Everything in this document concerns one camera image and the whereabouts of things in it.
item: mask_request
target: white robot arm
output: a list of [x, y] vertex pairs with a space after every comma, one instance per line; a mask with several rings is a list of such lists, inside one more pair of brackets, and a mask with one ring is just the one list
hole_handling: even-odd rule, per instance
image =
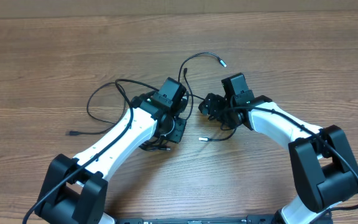
[[[227, 119], [233, 119], [251, 130], [267, 135], [290, 153], [295, 187], [299, 196], [275, 215], [260, 220], [274, 224], [307, 224], [327, 209], [358, 193], [358, 182], [352, 172], [349, 172], [352, 167], [358, 175], [357, 162], [340, 128], [331, 126], [323, 129], [308, 124], [281, 110], [265, 96], [254, 98], [252, 90], [248, 90], [243, 74], [222, 80], [222, 83], [226, 96], [223, 98], [210, 93], [200, 104], [200, 111], [203, 114], [211, 114], [211, 111], [216, 110], [232, 111], [233, 113], [227, 116], [220, 116], [218, 121], [224, 123]], [[81, 194], [75, 193], [64, 185], [49, 196], [35, 213], [52, 224], [115, 224], [117, 221], [103, 212], [108, 181], [125, 159], [151, 137], [163, 136], [171, 142], [180, 141], [186, 122], [177, 114], [184, 109], [182, 101], [185, 92], [185, 88], [180, 83], [169, 78], [159, 92], [141, 95], [132, 100], [134, 106], [132, 124], [128, 123], [131, 116], [128, 110], [110, 132], [87, 150], [78, 153], [73, 159], [61, 154], [57, 156], [48, 169], [39, 200], [67, 174], [85, 164], [95, 154], [105, 149], [128, 125], [131, 126], [122, 138], [97, 160], [86, 166], [84, 172], [68, 181], [69, 184], [77, 183], [83, 186]], [[302, 131], [294, 122], [311, 132]], [[322, 168], [318, 159], [332, 157], [332, 155], [325, 150], [324, 144], [316, 141], [317, 135], [328, 142], [350, 166], [345, 166], [340, 160], [333, 158], [332, 164]], [[254, 218], [255, 215], [249, 215], [238, 222], [230, 220], [229, 223], [244, 223], [244, 221], [251, 223]], [[135, 224], [142, 222], [140, 220], [135, 219]], [[156, 224], [203, 223], [188, 220], [154, 222]]]

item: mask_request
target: silver connector tip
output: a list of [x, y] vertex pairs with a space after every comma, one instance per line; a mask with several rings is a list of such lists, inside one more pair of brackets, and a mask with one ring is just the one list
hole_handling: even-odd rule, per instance
[[219, 63], [223, 66], [223, 67], [227, 67], [227, 65], [226, 65], [226, 63], [224, 63], [224, 61], [221, 59], [220, 61], [219, 61]]
[[199, 137], [198, 140], [199, 140], [199, 141], [208, 141], [208, 138]]

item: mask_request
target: black plastic bracket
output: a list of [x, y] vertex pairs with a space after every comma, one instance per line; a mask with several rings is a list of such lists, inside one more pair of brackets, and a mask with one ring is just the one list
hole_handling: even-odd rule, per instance
[[200, 103], [198, 109], [203, 115], [215, 114], [226, 107], [226, 99], [223, 96], [208, 93], [205, 100]]
[[179, 143], [186, 126], [186, 120], [178, 116], [188, 104], [188, 98], [183, 97], [185, 93], [186, 88], [180, 82], [167, 78], [159, 91], [135, 96], [131, 105], [150, 113], [157, 120], [154, 137]]
[[[77, 159], [69, 159], [59, 154], [49, 165], [38, 200], [54, 188], [79, 165]], [[80, 172], [69, 184], [76, 181], [84, 183], [81, 194], [67, 187], [60, 187], [35, 210], [35, 214], [51, 224], [91, 224], [99, 223], [103, 211], [108, 182], [102, 173]]]
[[[344, 131], [332, 125], [319, 134], [338, 152], [358, 175], [358, 165]], [[321, 212], [336, 202], [344, 202], [358, 193], [356, 178], [336, 157], [324, 167], [316, 155], [331, 157], [313, 136], [297, 139], [288, 145], [295, 188], [304, 205], [312, 212]]]
[[246, 78], [243, 73], [235, 74], [229, 78], [221, 80], [224, 88], [225, 97], [231, 100], [233, 97], [234, 106], [243, 105], [253, 100], [254, 93], [248, 89]]
[[[122, 218], [117, 220], [117, 224], [284, 224], [277, 221], [275, 215], [248, 215], [238, 218], [168, 218], [168, 219], [150, 219], [141, 218]], [[313, 224], [333, 224], [330, 215], [325, 215]]]
[[[258, 96], [256, 98], [254, 98], [253, 100], [251, 100], [250, 102], [247, 102], [246, 104], [242, 104], [239, 106], [259, 106], [262, 103], [270, 103], [270, 102], [273, 102], [273, 100], [265, 95], [262, 95], [262, 96]], [[253, 131], [251, 123], [250, 123], [250, 119], [248, 116], [248, 111], [251, 111], [251, 110], [243, 110], [243, 112], [242, 112], [245, 117], [243, 120], [243, 125], [245, 125], [249, 130]]]

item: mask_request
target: robotic arm segment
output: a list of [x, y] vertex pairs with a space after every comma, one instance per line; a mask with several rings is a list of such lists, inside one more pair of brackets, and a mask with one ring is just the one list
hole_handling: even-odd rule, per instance
[[[331, 205], [329, 208], [335, 207], [341, 202]], [[284, 206], [281, 212], [278, 213], [282, 217], [284, 223], [296, 223], [296, 224], [309, 224], [323, 212], [315, 213], [310, 211], [302, 202], [299, 196], [296, 196], [291, 203]]]
[[[294, 119], [296, 122], [304, 125], [305, 128], [309, 129], [314, 133], [319, 133], [319, 130], [322, 128], [317, 125], [308, 124], [290, 115], [289, 113], [279, 108], [274, 102], [265, 102], [261, 105], [258, 105], [258, 107], [281, 112]], [[265, 134], [266, 136], [273, 139], [275, 142], [279, 143], [281, 147], [287, 150], [288, 144], [290, 142], [293, 142], [298, 138], [307, 138], [310, 136], [310, 134], [302, 131], [300, 128], [289, 122], [287, 119], [277, 114], [272, 114], [260, 110], [251, 110], [248, 112], [248, 117], [251, 128], [253, 130], [258, 133]]]
[[[103, 179], [109, 181], [112, 175], [117, 171], [118, 167], [129, 157], [132, 152], [138, 148], [143, 142], [153, 137], [157, 127], [157, 120], [151, 118], [151, 114], [140, 109], [135, 108], [134, 119], [131, 128], [127, 133], [111, 146], [98, 160], [92, 162], [86, 169], [92, 173], [97, 171], [103, 174]], [[74, 158], [78, 159], [77, 164], [83, 165], [86, 161], [92, 158], [96, 153], [105, 148], [112, 139], [115, 139], [127, 126], [131, 113], [127, 113], [123, 119], [115, 125], [107, 134], [103, 136], [97, 143], [87, 150], [78, 153]]]

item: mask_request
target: wood grain surface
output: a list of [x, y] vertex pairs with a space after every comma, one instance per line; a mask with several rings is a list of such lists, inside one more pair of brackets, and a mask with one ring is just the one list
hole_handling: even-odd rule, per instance
[[[210, 57], [190, 60], [194, 94], [223, 94], [220, 80], [244, 72], [256, 96], [345, 130], [358, 161], [358, 11], [0, 20], [0, 223], [21, 223], [57, 154], [73, 156], [101, 137], [65, 135], [106, 127], [85, 111], [97, 87], [117, 78], [160, 87], [202, 51], [220, 55], [227, 68]], [[130, 98], [147, 91], [124, 88]], [[122, 98], [110, 88], [91, 105], [113, 121]], [[288, 153], [245, 127], [228, 141], [198, 141], [225, 135], [194, 110], [171, 152], [138, 149], [125, 161], [109, 183], [106, 211], [243, 217], [288, 204], [296, 195]], [[357, 202], [358, 195], [345, 204]], [[358, 210], [333, 215], [336, 223], [358, 223]], [[29, 223], [45, 222], [32, 215]]]
[[0, 19], [358, 10], [358, 0], [0, 0]]

